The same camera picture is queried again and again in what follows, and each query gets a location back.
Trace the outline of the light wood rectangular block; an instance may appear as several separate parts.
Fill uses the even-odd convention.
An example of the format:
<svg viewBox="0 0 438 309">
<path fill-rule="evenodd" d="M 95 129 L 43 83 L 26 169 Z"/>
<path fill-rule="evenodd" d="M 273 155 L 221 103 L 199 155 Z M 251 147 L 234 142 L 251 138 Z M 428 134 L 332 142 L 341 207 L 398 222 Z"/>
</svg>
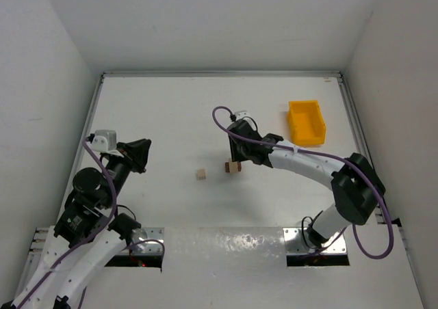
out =
<svg viewBox="0 0 438 309">
<path fill-rule="evenodd" d="M 234 161 L 229 161 L 229 173 L 235 174 L 239 172 L 239 163 Z"/>
</svg>

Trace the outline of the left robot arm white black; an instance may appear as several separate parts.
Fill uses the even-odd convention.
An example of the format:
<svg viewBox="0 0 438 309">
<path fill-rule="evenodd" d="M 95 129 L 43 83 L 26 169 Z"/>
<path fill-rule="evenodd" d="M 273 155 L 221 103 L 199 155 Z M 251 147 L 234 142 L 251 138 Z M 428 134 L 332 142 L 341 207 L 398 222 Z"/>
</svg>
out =
<svg viewBox="0 0 438 309">
<path fill-rule="evenodd" d="M 146 171 L 151 140 L 123 143 L 91 134 L 83 147 L 98 168 L 79 170 L 53 241 L 33 276 L 3 308 L 80 306 L 93 277 L 119 252 L 138 244 L 141 224 L 117 211 L 117 196 L 131 173 Z"/>
</svg>

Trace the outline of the light wood cube block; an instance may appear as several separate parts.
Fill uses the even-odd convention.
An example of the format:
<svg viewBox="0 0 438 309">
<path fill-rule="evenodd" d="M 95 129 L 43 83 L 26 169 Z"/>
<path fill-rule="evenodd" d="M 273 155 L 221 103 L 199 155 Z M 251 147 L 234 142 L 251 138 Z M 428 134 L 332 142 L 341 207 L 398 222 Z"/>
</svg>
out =
<svg viewBox="0 0 438 309">
<path fill-rule="evenodd" d="M 196 179 L 197 180 L 205 180 L 207 178 L 206 170 L 204 168 L 198 169 L 196 171 Z"/>
</svg>

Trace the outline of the yellow plastic bin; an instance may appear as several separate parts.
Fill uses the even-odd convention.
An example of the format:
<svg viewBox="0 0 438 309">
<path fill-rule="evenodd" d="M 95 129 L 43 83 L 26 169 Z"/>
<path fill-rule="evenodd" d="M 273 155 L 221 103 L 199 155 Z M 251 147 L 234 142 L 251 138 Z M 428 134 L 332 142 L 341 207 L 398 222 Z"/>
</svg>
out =
<svg viewBox="0 0 438 309">
<path fill-rule="evenodd" d="M 290 101 L 287 122 L 292 143 L 302 147 L 325 143 L 326 124 L 317 100 Z"/>
</svg>

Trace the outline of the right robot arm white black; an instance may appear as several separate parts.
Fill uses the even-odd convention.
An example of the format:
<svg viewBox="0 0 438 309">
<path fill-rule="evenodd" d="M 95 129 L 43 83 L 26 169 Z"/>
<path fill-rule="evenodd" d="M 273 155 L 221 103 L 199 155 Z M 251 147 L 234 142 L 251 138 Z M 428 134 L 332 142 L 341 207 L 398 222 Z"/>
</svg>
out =
<svg viewBox="0 0 438 309">
<path fill-rule="evenodd" d="M 249 118 L 233 116 L 231 121 L 227 130 L 233 160 L 294 172 L 332 191 L 334 203 L 303 231 L 307 247 L 320 249 L 336 232 L 364 225 L 378 204 L 374 194 L 385 195 L 385 186 L 362 154 L 346 159 L 309 154 L 279 135 L 262 137 Z"/>
</svg>

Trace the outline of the dark brown wood block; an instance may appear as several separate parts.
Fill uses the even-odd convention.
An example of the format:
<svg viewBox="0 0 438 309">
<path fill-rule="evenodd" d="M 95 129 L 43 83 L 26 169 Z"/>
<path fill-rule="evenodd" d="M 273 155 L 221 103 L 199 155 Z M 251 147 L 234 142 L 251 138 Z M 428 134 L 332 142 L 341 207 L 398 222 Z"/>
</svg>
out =
<svg viewBox="0 0 438 309">
<path fill-rule="evenodd" d="M 241 172 L 242 171 L 242 164 L 240 162 L 238 162 L 238 163 L 239 163 L 239 172 Z M 229 173 L 229 164 L 228 164 L 228 162 L 226 162 L 224 164 L 224 168 L 225 168 L 225 172 Z"/>
</svg>

